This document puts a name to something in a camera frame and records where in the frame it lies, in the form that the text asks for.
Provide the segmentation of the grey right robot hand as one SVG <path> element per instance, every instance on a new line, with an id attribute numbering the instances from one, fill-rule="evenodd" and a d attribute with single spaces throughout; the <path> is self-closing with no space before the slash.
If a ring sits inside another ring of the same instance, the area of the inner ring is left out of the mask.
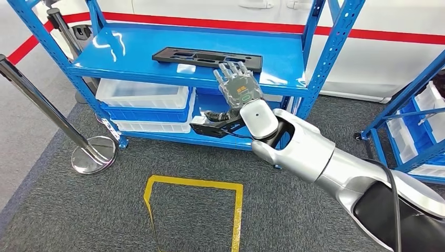
<path id="1" fill-rule="evenodd" d="M 237 63 L 219 63 L 213 74 L 218 82 L 218 89 L 232 109 L 241 109 L 245 104 L 262 99 L 262 90 L 242 61 Z"/>

